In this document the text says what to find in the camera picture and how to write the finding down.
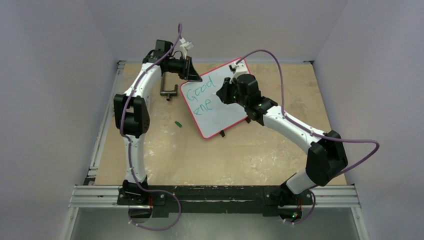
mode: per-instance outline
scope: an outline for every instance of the white board with red border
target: white board with red border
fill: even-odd
[[[238,59],[240,58],[202,74],[202,82],[187,81],[180,86],[181,94],[200,134],[205,139],[231,128],[247,117],[242,106],[237,103],[224,104],[216,95],[216,92],[223,86],[224,79],[233,76],[230,71],[230,63]],[[244,60],[241,63],[246,64],[250,73],[247,63]]]

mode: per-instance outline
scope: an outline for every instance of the red border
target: red border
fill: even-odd
[[[215,71],[215,70],[217,70],[217,69],[219,69],[219,68],[222,68],[223,66],[225,66],[225,65],[227,65],[227,64],[229,64],[229,63],[232,63],[232,62],[234,62],[235,60],[238,60],[238,59],[240,59],[240,57],[238,57],[238,58],[236,58],[236,59],[234,59],[234,60],[231,60],[231,61],[229,61],[229,62],[227,62],[227,63],[224,63],[224,64],[222,64],[221,66],[215,67],[214,69],[212,69],[212,70],[210,70],[210,71],[207,71],[207,72],[203,73],[203,74],[202,74],[202,75],[200,75],[200,76],[206,75],[206,74],[208,74],[208,73],[210,73],[210,72],[212,72],[212,71]],[[251,70],[250,70],[250,68],[249,68],[249,66],[248,66],[248,63],[246,62],[246,60],[245,60],[245,59],[244,59],[244,63],[246,64],[247,71],[248,71],[248,72],[249,72],[249,74],[250,74],[250,73],[251,73]],[[202,131],[200,130],[200,127],[199,127],[199,125],[198,125],[198,122],[196,121],[196,118],[195,118],[195,116],[193,115],[192,110],[190,109],[189,103],[187,102],[187,99],[186,99],[186,97],[184,96],[183,90],[181,89],[181,88],[183,87],[183,85],[184,85],[184,84],[186,84],[186,83],[188,83],[188,82],[189,82],[189,81],[186,81],[186,82],[184,82],[183,84],[179,85],[179,92],[181,93],[182,97],[184,98],[185,104],[187,104],[187,107],[188,107],[188,109],[190,110],[191,116],[193,117],[194,122],[196,123],[197,129],[199,130],[200,135],[201,135],[204,139],[210,139],[210,138],[212,138],[212,137],[214,137],[214,136],[216,136],[216,135],[220,134],[220,131],[219,131],[219,132],[217,132],[217,133],[215,133],[215,134],[212,134],[210,137],[205,137],[205,136],[203,136],[203,133],[202,133]],[[235,122],[234,124],[232,124],[232,125],[230,125],[230,126],[228,126],[228,127],[224,128],[223,130],[227,130],[227,129],[229,129],[229,128],[231,128],[231,127],[235,126],[236,124],[239,124],[240,122],[244,121],[246,118],[247,118],[247,117],[242,118],[241,120],[239,120],[239,121]]]

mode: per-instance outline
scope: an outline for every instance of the gray wall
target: gray wall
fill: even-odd
[[[57,240],[116,63],[83,0],[3,0],[0,33],[0,238]]]
[[[347,175],[371,239],[424,236],[424,4],[350,0],[314,64],[331,126],[380,151]],[[349,145],[351,162],[371,145]]]
[[[141,60],[178,22],[196,61],[232,60],[266,48],[280,60],[317,57],[347,0],[86,0],[119,60]],[[250,61],[272,61],[258,53]]]

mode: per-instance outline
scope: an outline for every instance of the wooden table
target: wooden table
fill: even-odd
[[[220,64],[195,64],[205,73]],[[141,64],[127,63],[119,86],[123,93]],[[249,64],[263,96],[281,104],[281,84],[275,64]],[[311,64],[283,64],[285,109],[296,118],[328,131],[326,110]],[[183,83],[167,73],[165,89]],[[306,155],[287,138],[256,122],[245,121],[211,139],[203,139],[181,95],[160,96],[160,82],[151,92],[150,128],[144,143],[144,164],[151,185],[280,185],[306,166]],[[126,173],[125,148],[111,121],[98,168],[96,185],[121,185]],[[345,185],[339,176],[331,185]]]

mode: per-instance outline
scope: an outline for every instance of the green object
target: green object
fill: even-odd
[[[177,122],[177,121],[175,121],[175,124],[178,126],[178,127],[182,127],[183,125],[181,125],[181,123],[179,123],[179,122]]]

